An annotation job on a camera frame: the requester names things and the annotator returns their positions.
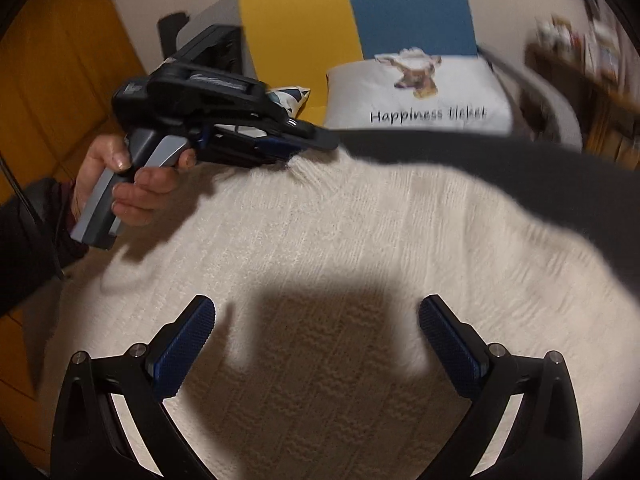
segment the black cable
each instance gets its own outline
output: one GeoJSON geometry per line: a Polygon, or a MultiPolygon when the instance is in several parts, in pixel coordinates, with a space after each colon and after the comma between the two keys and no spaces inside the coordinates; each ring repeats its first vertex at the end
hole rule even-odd
{"type": "Polygon", "coordinates": [[[38,229],[40,234],[46,239],[47,245],[49,245],[49,250],[51,252],[51,259],[53,262],[54,269],[56,271],[56,276],[61,281],[65,281],[66,279],[65,273],[62,270],[62,265],[60,264],[60,258],[58,257],[58,250],[56,249],[56,245],[54,241],[51,239],[50,233],[46,228],[46,226],[44,225],[44,223],[42,222],[42,219],[38,215],[36,209],[33,207],[33,204],[25,195],[24,191],[22,190],[22,187],[20,186],[14,174],[12,173],[11,169],[9,168],[9,165],[4,160],[4,157],[2,156],[2,152],[0,152],[0,170],[2,170],[2,172],[4,173],[4,176],[9,181],[9,184],[13,188],[15,195],[18,197],[18,199],[20,199],[20,202],[22,202],[22,205],[24,206],[24,208],[27,210],[27,212],[33,219],[33,223],[36,225],[36,228],[38,229]]]}

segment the white cushion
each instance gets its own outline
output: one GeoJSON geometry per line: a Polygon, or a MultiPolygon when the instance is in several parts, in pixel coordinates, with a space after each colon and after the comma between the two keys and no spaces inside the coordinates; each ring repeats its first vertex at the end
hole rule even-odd
{"type": "Polygon", "coordinates": [[[338,66],[328,78],[327,128],[511,132],[510,103],[481,57],[413,48],[338,66]]]}

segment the knitted fabric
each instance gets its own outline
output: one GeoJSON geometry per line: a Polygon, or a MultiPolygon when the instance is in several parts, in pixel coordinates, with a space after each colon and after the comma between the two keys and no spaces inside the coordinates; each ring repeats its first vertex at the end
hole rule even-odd
{"type": "Polygon", "coordinates": [[[277,170],[202,166],[153,225],[73,274],[47,349],[44,419],[73,352],[122,354],[205,294],[216,327],[165,405],[220,480],[414,480],[468,409],[419,331],[429,294],[513,354],[562,352],[585,476],[640,400],[640,311],[599,253],[448,168],[344,151],[277,170]]]}

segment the hand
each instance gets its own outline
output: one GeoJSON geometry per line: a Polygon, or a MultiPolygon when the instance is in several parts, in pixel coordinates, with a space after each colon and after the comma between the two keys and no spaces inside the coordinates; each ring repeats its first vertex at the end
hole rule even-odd
{"type": "MultiPolygon", "coordinates": [[[[194,150],[180,155],[177,167],[188,170],[195,166],[194,150]]],[[[105,168],[121,173],[131,167],[129,151],[122,137],[99,136],[92,142],[82,162],[71,202],[71,211],[80,218],[95,184],[105,168]]],[[[127,225],[143,226],[151,222],[153,212],[162,209],[169,194],[178,185],[175,168],[141,168],[136,172],[134,184],[123,182],[113,187],[113,213],[127,225]]]]}

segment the dark sleeve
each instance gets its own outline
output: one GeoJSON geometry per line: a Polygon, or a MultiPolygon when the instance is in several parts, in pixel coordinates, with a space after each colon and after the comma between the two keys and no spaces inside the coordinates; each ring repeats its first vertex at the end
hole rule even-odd
{"type": "MultiPolygon", "coordinates": [[[[62,267],[84,256],[87,247],[68,233],[72,184],[45,178],[24,192],[55,240],[62,267]]],[[[0,206],[0,316],[55,275],[51,252],[50,242],[17,197],[0,206]]]]}

